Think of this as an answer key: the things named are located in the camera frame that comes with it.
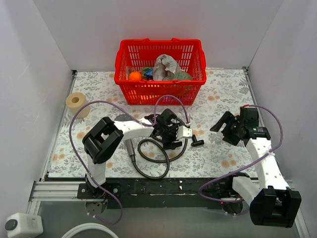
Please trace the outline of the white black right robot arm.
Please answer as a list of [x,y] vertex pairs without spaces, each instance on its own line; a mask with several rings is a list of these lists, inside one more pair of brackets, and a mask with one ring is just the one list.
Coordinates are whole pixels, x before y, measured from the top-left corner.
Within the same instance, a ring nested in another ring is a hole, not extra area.
[[249,206],[251,221],[258,226],[293,226],[302,198],[292,190],[277,165],[271,136],[266,127],[259,125],[258,107],[245,105],[240,114],[225,112],[210,129],[221,131],[223,141],[236,146],[243,141],[252,158],[259,185],[252,183],[244,172],[230,172],[226,178],[217,178],[220,196],[239,195]]

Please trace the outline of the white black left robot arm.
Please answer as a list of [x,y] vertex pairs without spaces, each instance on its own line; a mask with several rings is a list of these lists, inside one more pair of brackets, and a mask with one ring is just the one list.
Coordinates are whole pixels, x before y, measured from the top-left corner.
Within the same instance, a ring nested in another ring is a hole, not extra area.
[[164,178],[169,171],[170,163],[181,157],[187,147],[188,142],[181,142],[179,137],[184,127],[185,122],[170,109],[141,119],[128,116],[126,119],[111,120],[109,117],[103,117],[82,140],[84,151],[89,156],[85,178],[88,192],[94,198],[101,198],[105,194],[106,163],[122,141],[127,146],[132,165],[136,170],[139,169],[132,144],[134,138],[141,138],[138,152],[142,158],[151,161],[151,158],[141,150],[142,144],[148,142],[154,144],[164,156],[164,159],[155,162],[166,164],[164,173],[158,177],[149,176],[141,170],[138,170],[138,173],[150,180]]

